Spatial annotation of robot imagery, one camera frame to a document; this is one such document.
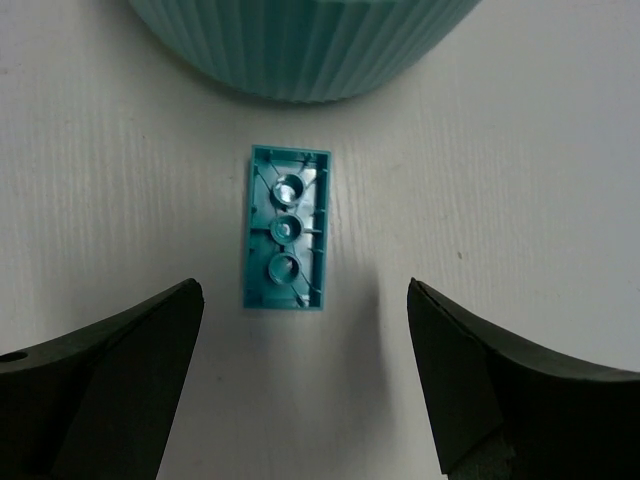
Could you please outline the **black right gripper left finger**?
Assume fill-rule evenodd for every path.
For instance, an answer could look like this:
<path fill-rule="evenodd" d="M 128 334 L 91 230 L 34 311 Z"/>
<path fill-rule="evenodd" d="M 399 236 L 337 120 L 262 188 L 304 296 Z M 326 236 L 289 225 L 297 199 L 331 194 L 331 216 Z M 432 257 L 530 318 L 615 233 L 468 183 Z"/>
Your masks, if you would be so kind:
<path fill-rule="evenodd" d="M 154 479 L 204 311 L 185 280 L 1 357 L 4 479 Z"/>

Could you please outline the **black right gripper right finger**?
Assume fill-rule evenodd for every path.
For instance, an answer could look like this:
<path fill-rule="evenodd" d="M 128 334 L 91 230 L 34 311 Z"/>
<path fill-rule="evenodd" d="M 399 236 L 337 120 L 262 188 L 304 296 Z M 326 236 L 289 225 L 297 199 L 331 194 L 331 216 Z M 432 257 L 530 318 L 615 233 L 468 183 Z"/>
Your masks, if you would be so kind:
<path fill-rule="evenodd" d="M 450 479 L 635 479 L 639 376 L 529 341 L 412 280 L 407 313 Z"/>

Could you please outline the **teal long lego brick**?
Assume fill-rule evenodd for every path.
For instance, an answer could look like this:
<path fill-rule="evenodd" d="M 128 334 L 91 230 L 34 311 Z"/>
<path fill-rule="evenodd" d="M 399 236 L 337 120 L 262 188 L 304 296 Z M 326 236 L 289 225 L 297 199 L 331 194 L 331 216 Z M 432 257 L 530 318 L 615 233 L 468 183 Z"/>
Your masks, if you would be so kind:
<path fill-rule="evenodd" d="M 244 307 L 323 308 L 331 160 L 331 153 L 322 150 L 252 147 Z"/>

